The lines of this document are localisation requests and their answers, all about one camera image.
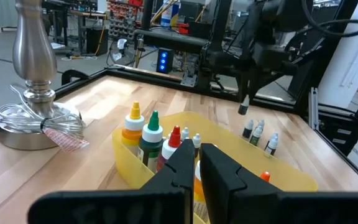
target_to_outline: concrete floor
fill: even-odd
[[[6,103],[18,103],[18,97],[12,94],[8,86],[9,84],[15,82],[20,84],[24,83],[23,80],[16,75],[12,64],[12,47],[15,35],[15,29],[4,32],[0,31],[0,106]],[[155,50],[153,47],[147,47],[146,54],[153,50]],[[129,52],[130,54],[133,54],[132,49],[129,49]],[[106,66],[107,54],[100,55],[97,60],[64,61],[62,58],[66,57],[66,53],[67,51],[56,51],[58,73],[56,78],[52,80],[53,89],[60,87],[61,74],[68,69],[74,68],[90,75],[102,70]],[[131,58],[132,57],[125,58],[119,63],[127,64],[131,61]],[[157,52],[150,53],[140,61],[139,68],[155,71],[153,64],[155,64],[156,60]],[[182,76],[181,73],[174,73],[174,75]],[[262,88],[258,94],[262,96],[274,96],[276,99],[294,102],[294,99],[287,93],[291,79],[292,77],[284,76]],[[237,88],[234,78],[221,76],[221,82],[224,86]],[[358,92],[355,94],[352,103],[349,105],[349,109],[353,111],[358,109]],[[356,144],[354,150],[349,154],[349,159],[358,166],[358,143]]]

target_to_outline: coiled wire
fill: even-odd
[[[86,125],[81,118],[75,114],[63,114],[62,112],[55,112],[56,117],[45,119],[43,116],[35,113],[30,106],[25,102],[22,94],[15,88],[27,90],[26,87],[13,83],[9,85],[16,95],[19,96],[21,104],[6,104],[0,107],[0,123],[5,124],[8,128],[22,131],[25,133],[41,133],[41,123],[43,129],[51,128],[74,138],[83,139],[83,130]],[[16,109],[16,113],[6,113],[7,110]]]

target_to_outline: red bottle cap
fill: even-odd
[[[269,172],[267,172],[267,171],[263,172],[262,175],[260,175],[260,178],[262,178],[263,180],[265,180],[266,182],[268,182],[269,179],[270,179],[270,174],[269,174]]]
[[[179,147],[180,146],[180,127],[173,127],[173,131],[171,133],[171,137],[168,141],[168,145],[171,147]]]

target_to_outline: yellow plastic tray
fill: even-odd
[[[250,170],[255,175],[270,172],[270,183],[284,191],[317,191],[316,182],[276,157],[266,157],[263,150],[233,135],[230,131],[212,123],[194,112],[181,112],[160,118],[164,136],[175,125],[188,127],[190,136],[201,135],[201,142],[213,143],[224,153]],[[141,188],[154,175],[133,153],[121,144],[121,129],[114,130],[112,144],[116,157],[117,170],[130,188]],[[195,223],[204,223],[197,215]]]

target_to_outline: green bottle cap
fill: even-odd
[[[160,128],[160,124],[158,123],[158,111],[153,111],[152,117],[150,118],[150,122],[147,127],[151,131],[158,131]]]

